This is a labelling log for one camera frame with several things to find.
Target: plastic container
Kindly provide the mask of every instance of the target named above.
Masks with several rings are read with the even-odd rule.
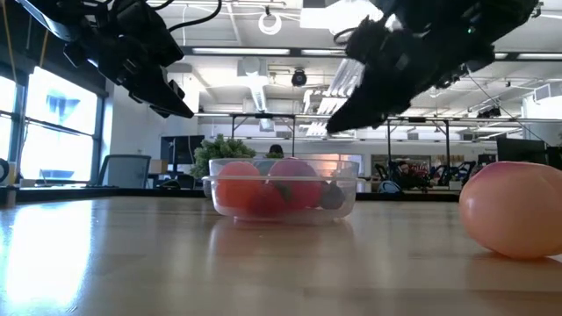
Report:
[[[348,216],[359,164],[299,159],[209,161],[214,207],[241,220],[318,224]]]

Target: security camera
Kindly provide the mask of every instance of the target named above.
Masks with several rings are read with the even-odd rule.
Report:
[[[294,87],[302,87],[306,84],[306,74],[304,69],[296,69],[292,75],[291,83]]]

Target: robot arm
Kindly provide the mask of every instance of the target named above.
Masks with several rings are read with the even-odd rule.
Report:
[[[494,62],[493,43],[524,24],[538,0],[374,0],[385,13],[351,34],[348,57],[365,65],[364,79],[328,121],[329,133],[382,125],[435,86],[446,89]],[[390,31],[395,14],[403,28]]]
[[[87,5],[82,0],[19,0],[38,21],[67,42],[64,53],[76,66],[93,64],[99,73],[150,104],[161,116],[191,118],[184,92],[167,82],[165,68],[184,54],[162,18],[143,0]]]

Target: office chair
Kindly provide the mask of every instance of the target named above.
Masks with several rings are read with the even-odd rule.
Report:
[[[139,154],[108,154],[96,186],[145,189],[150,159],[150,156]]]

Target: red fruit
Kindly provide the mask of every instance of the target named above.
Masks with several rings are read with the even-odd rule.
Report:
[[[261,218],[275,217],[286,208],[281,192],[273,183],[265,183],[249,204],[248,215]]]
[[[270,170],[270,176],[317,176],[308,163],[287,159],[276,162]],[[319,181],[274,181],[281,191],[287,206],[293,210],[314,207],[321,198],[322,186]]]
[[[259,170],[248,162],[230,162],[219,176],[260,176]],[[259,180],[219,180],[215,196],[225,207],[246,209],[262,182]]]

